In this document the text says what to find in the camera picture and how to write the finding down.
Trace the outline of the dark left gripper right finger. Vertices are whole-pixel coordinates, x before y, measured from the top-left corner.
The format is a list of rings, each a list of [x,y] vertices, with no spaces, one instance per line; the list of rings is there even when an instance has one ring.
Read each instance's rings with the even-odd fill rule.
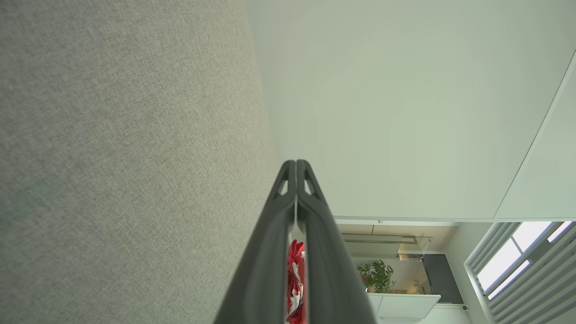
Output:
[[[297,224],[305,235],[308,324],[376,324],[358,271],[305,160],[297,161]]]

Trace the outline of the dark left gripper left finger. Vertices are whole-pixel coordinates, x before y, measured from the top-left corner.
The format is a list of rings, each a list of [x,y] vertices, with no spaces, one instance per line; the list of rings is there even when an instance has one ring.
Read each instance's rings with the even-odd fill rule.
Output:
[[[282,164],[214,324],[285,324],[296,162]]]

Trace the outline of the red white basketball jersey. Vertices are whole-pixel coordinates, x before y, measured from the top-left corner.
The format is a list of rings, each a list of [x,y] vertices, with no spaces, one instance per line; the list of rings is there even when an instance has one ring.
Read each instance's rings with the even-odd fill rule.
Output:
[[[286,324],[306,324],[305,245],[293,240],[287,258]]]

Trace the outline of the green potted plant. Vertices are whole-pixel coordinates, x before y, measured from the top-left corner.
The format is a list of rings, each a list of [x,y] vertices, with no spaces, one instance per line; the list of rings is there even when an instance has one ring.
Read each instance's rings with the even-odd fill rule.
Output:
[[[357,266],[367,293],[392,293],[395,285],[393,268],[383,260]]]

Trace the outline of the white cabinet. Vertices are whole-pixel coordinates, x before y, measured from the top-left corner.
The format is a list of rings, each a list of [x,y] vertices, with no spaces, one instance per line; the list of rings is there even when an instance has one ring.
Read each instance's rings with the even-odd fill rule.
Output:
[[[441,295],[367,293],[379,324],[416,324],[426,318]]]

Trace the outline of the glass partition panel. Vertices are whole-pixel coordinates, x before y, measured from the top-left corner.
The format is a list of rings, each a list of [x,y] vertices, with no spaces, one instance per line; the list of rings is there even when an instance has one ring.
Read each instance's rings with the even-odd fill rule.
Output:
[[[420,260],[432,237],[401,234],[342,234],[354,258],[364,260]]]

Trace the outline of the dark grey door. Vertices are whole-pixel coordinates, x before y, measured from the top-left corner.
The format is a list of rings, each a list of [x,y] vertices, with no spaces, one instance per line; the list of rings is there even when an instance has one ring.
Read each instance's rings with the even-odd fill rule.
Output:
[[[440,304],[464,304],[448,259],[444,254],[426,254],[423,266],[434,295],[440,295]]]

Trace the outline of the window with grey blinds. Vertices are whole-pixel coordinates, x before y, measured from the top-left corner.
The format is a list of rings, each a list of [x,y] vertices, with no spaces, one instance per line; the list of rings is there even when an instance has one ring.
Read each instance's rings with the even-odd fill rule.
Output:
[[[576,221],[495,223],[463,266],[489,324],[576,324]]]

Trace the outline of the red and white striped garment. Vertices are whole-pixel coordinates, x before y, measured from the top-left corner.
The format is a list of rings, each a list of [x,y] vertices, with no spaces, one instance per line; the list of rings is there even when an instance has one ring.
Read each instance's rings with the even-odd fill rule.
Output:
[[[245,0],[0,0],[0,324],[212,324],[278,169]]]

